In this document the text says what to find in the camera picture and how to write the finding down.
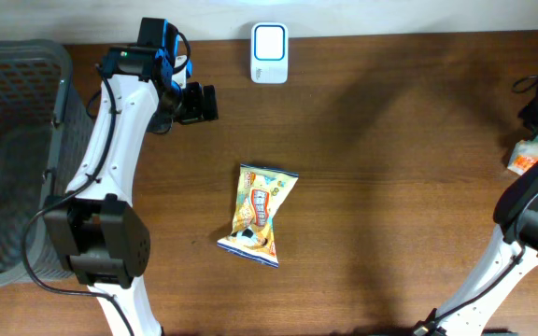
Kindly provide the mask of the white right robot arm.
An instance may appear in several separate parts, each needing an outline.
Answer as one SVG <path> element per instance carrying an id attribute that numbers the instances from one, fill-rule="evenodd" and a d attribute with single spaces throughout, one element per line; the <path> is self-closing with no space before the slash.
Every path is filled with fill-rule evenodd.
<path id="1" fill-rule="evenodd" d="M 538 136 L 538 75 L 531 77 L 533 99 L 519 112 Z M 538 161 L 496 204 L 494 231 L 485 254 L 460 289 L 413 327 L 415 335 L 482 335 L 515 286 L 538 266 Z"/>

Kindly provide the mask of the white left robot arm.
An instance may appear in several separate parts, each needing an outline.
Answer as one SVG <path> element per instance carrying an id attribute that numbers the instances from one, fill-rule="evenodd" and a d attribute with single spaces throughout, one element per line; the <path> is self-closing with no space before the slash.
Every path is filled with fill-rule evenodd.
<path id="1" fill-rule="evenodd" d="M 42 214 L 63 268 L 96 298 L 115 335 L 161 335 L 146 291 L 149 230 L 133 208 L 147 133 L 219 117 L 213 86 L 192 82 L 189 44 L 165 19 L 145 18 L 135 43 L 112 47 L 97 68 L 101 102 L 78 170 Z"/>

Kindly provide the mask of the orange small box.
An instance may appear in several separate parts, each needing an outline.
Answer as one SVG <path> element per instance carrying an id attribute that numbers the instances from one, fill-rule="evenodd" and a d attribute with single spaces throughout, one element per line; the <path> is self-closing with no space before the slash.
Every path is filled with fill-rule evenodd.
<path id="1" fill-rule="evenodd" d="M 520 140 L 516 143 L 507 164 L 507 169 L 523 175 L 538 162 L 538 136 L 533 140 Z"/>

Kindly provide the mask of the yellow snack bag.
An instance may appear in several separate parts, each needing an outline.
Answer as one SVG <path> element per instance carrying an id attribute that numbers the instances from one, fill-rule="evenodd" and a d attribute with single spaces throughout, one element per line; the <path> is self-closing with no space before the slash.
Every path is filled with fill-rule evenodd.
<path id="1" fill-rule="evenodd" d="M 241 164 L 232 231 L 217 246 L 244 259 L 277 268 L 274 217 L 299 175 L 270 167 Z"/>

